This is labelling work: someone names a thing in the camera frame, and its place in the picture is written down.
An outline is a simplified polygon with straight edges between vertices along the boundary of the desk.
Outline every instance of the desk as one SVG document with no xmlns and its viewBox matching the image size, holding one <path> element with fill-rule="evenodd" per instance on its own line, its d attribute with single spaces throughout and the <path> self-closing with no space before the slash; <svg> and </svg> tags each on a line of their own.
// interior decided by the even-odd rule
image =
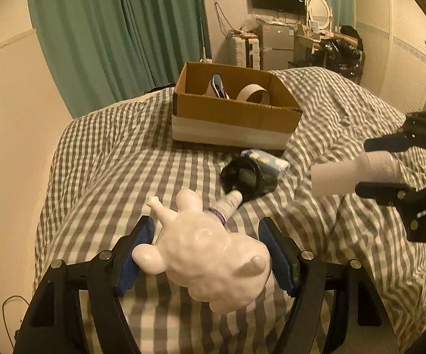
<svg viewBox="0 0 426 354">
<path fill-rule="evenodd" d="M 302 35 L 295 35 L 293 61 L 308 60 L 315 49 L 320 48 L 320 41 Z"/>
</svg>

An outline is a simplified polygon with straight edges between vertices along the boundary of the blue gripper pad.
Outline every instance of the blue gripper pad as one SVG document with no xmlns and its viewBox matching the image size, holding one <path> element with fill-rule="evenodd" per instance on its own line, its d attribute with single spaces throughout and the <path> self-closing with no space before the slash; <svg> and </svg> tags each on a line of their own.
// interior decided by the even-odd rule
<svg viewBox="0 0 426 354">
<path fill-rule="evenodd" d="M 137 245 L 140 245 L 141 243 L 152 243 L 154 240 L 154 220 L 150 217 L 143 216 L 140 221 L 143 221 L 143 223 L 138 223 L 134 229 L 140 227 L 141 230 L 139 231 L 139 234 L 136 236 L 131 246 L 127 247 L 127 252 L 125 252 L 125 256 L 121 262 L 120 279 L 115 289 L 115 292 L 119 297 L 122 297 L 126 291 L 134 286 L 136 278 L 141 270 L 140 267 L 131 258 L 131 252 Z"/>
<path fill-rule="evenodd" d="M 282 248 L 270 232 L 267 223 L 261 219 L 259 221 L 259 241 L 264 243 L 272 258 L 272 273 L 280 289 L 286 291 L 290 297 L 295 296 L 295 285 L 293 283 L 292 267 Z"/>
</svg>

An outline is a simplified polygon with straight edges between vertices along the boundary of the white plastic bottle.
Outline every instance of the white plastic bottle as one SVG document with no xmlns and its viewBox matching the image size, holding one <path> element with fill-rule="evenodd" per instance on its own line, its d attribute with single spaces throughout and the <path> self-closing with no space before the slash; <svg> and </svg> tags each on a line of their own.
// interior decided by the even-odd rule
<svg viewBox="0 0 426 354">
<path fill-rule="evenodd" d="M 243 197 L 240 191 L 232 190 L 224 197 L 221 197 L 221 199 L 209 209 L 206 209 L 206 212 L 212 213 L 218 217 L 219 222 L 224 226 L 237 208 L 239 208 L 242 199 Z"/>
<path fill-rule="evenodd" d="M 387 151 L 362 153 L 356 159 L 311 167 L 314 197 L 350 194 L 359 182 L 401 182 L 400 163 Z"/>
</svg>

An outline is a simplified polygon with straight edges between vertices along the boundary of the ceramic animal figure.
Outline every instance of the ceramic animal figure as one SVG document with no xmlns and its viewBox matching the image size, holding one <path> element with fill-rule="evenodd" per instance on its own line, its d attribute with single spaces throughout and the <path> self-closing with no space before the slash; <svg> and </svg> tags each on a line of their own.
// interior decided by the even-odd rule
<svg viewBox="0 0 426 354">
<path fill-rule="evenodd" d="M 229 215 L 242 201 L 242 197 L 231 201 L 232 193 L 219 202 L 233 206 Z M 154 245 L 134 248 L 133 260 L 148 274 L 165 272 L 170 281 L 188 287 L 193 299 L 209 302 L 213 312 L 226 314 L 253 302 L 270 276 L 267 247 L 226 231 L 215 215 L 217 208 L 203 211 L 202 199 L 190 189 L 182 189 L 176 202 L 179 212 L 163 206 L 157 197 L 148 202 L 162 229 Z"/>
</svg>

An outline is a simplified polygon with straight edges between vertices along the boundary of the black cable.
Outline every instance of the black cable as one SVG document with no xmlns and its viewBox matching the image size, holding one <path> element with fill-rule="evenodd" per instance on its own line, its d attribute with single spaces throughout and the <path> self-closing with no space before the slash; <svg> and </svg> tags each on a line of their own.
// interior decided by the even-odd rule
<svg viewBox="0 0 426 354">
<path fill-rule="evenodd" d="M 295 13 L 298 16 L 298 20 L 296 20 L 296 22 L 287 22 L 287 13 L 283 12 L 283 14 L 285 15 L 285 25 L 287 24 L 297 25 L 297 23 L 300 22 L 300 15 L 298 13 Z"/>
<path fill-rule="evenodd" d="M 9 338 L 9 342 L 11 343 L 11 346 L 14 349 L 14 345 L 13 345 L 13 341 L 11 340 L 11 337 L 9 335 L 9 331 L 8 331 L 8 325 L 6 324 L 6 317 L 4 316 L 4 307 L 6 306 L 6 304 L 11 300 L 11 299 L 15 299 L 15 298 L 21 298 L 24 302 L 26 302 L 26 304 L 29 306 L 29 302 L 21 295 L 12 295 L 11 297 L 6 298 L 3 301 L 3 304 L 1 305 L 1 312 L 3 314 L 3 322 L 4 322 L 4 328 L 6 329 L 6 333 L 8 334 L 8 338 Z"/>
<path fill-rule="evenodd" d="M 221 5 L 219 5 L 218 2 L 216 2 L 216 1 L 214 3 L 214 9 L 216 11 L 216 17 L 218 19 L 219 30 L 221 31 L 223 36 L 226 37 L 229 40 L 231 37 L 233 37 L 235 35 L 234 28 L 231 25 L 231 23 L 229 22 L 229 20 L 227 19 L 227 17 L 225 16 L 225 14 L 223 13 L 223 10 L 221 9 Z M 219 16 L 219 12 L 221 12 L 223 18 L 228 23 L 229 27 L 231 28 L 230 30 L 226 31 L 226 27 L 224 25 L 223 19 Z"/>
</svg>

